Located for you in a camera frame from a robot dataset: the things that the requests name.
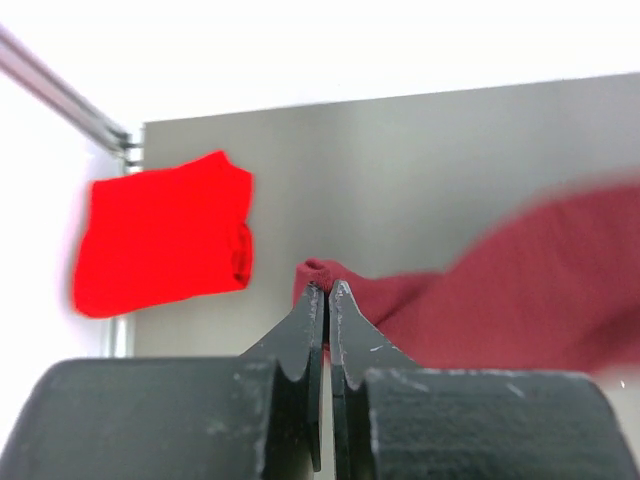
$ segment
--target towel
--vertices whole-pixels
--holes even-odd
[[[252,175],[213,152],[179,167],[100,180],[72,279],[76,310],[112,317],[247,286]]]
[[[297,267],[294,300],[308,282],[329,292],[337,279],[349,282],[363,315],[424,367],[594,373],[636,364],[640,182],[530,207],[444,272],[370,279],[310,259]]]

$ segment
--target dark red cloth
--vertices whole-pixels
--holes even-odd
[[[95,318],[245,288],[252,175],[223,152],[94,182],[75,265],[75,308]]]
[[[298,266],[305,284],[349,282],[365,317],[433,368],[594,372],[640,362],[640,182],[532,208],[448,271],[363,278],[337,262]]]

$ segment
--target bright red towel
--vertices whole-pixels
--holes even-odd
[[[94,182],[74,270],[75,308],[96,318],[245,288],[252,175],[223,152]]]
[[[299,265],[308,282],[349,282],[364,316],[433,368],[594,372],[640,362],[640,185],[533,208],[443,274],[367,279],[334,261]]]

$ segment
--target folded red cloth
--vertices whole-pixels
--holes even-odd
[[[245,288],[252,175],[223,152],[94,182],[74,269],[75,308],[95,318]]]
[[[594,372],[640,362],[640,185],[530,209],[443,274],[363,278],[337,262],[298,266],[308,282],[349,282],[365,317],[433,368]]]

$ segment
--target folded towel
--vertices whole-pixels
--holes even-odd
[[[252,175],[223,152],[94,182],[73,274],[75,308],[95,318],[245,288]]]
[[[363,315],[433,368],[594,372],[640,362],[640,182],[531,208],[444,273],[367,279],[331,260],[298,266],[349,282]]]

